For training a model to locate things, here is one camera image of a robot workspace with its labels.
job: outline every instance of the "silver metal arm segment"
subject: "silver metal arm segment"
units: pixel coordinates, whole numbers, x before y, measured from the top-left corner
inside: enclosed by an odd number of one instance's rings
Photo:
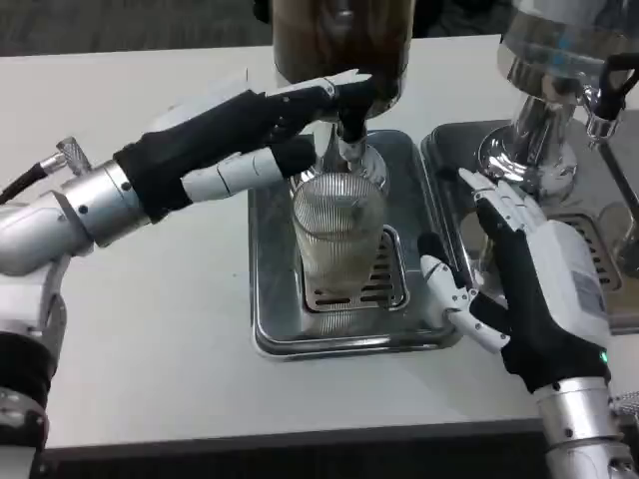
[[[373,92],[370,75],[350,71],[267,96],[249,90],[245,72],[171,109],[97,168],[70,138],[33,175],[3,192],[6,202],[65,167],[77,177],[30,205],[0,205],[2,477],[39,472],[34,458],[47,438],[45,408],[66,323],[60,283],[70,258],[192,203],[302,173],[317,158],[297,133]]]
[[[630,448],[621,442],[603,378],[575,377],[534,393],[556,479],[636,479]]]

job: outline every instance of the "stainless steel tray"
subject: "stainless steel tray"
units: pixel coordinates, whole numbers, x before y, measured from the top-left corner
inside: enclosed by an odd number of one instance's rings
[[[457,339],[449,324],[425,317],[428,298],[416,240],[432,229],[432,198],[419,151],[396,131],[372,132],[368,141],[388,167],[389,220],[379,270],[357,297],[322,297],[322,291],[306,289],[287,185],[249,193],[252,328],[265,355],[437,349]]]
[[[473,122],[442,125],[421,144],[429,187],[437,205],[434,222],[449,246],[449,255],[467,280],[480,255],[478,238],[482,231],[478,222],[469,221],[472,198],[457,180],[456,170],[475,171],[476,152],[483,138],[506,122]],[[611,142],[617,159],[633,188],[639,188],[639,113],[626,112]],[[614,333],[639,332],[639,280],[623,274],[616,266],[612,246],[629,225],[602,223],[603,213],[612,205],[626,210],[621,194],[608,173],[603,160],[588,149],[584,126],[573,121],[568,129],[568,142],[577,156],[577,180],[570,196],[546,213],[577,226],[586,240],[592,241],[593,257],[599,262],[600,280],[606,295],[611,327]]]

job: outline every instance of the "white table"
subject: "white table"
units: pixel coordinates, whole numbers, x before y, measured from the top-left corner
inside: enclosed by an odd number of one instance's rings
[[[497,73],[497,44],[496,36],[413,42],[403,98],[371,126],[418,143],[440,124],[510,117],[519,94]],[[67,135],[102,163],[168,106],[243,66],[256,88],[275,85],[266,47],[2,59],[1,183]],[[423,435],[473,433],[535,417],[522,382],[468,339],[441,351],[305,362],[257,355],[246,195],[191,207],[75,259],[63,291],[69,324],[49,447],[410,425]],[[615,389],[639,389],[639,338],[615,338],[610,360]]]

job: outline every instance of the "drip tray grate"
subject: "drip tray grate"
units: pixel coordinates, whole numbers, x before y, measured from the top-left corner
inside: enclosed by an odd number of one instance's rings
[[[579,214],[561,214],[555,215],[552,218],[572,226],[586,240],[603,291],[610,292],[619,289],[621,287],[619,271],[615,267],[610,252],[590,217]]]
[[[407,299],[404,271],[391,229],[384,229],[370,278],[361,291],[344,297],[321,289],[312,289],[304,281],[305,300],[311,312],[350,311],[382,307],[395,309]]]

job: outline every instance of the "metal knob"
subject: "metal knob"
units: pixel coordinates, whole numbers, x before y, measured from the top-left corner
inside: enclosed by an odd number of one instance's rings
[[[619,415],[639,415],[639,391],[627,392],[613,398],[613,410]]]
[[[91,172],[91,164],[84,154],[78,142],[73,137],[62,140],[56,148],[64,155],[67,166],[71,169],[76,177],[82,177]]]

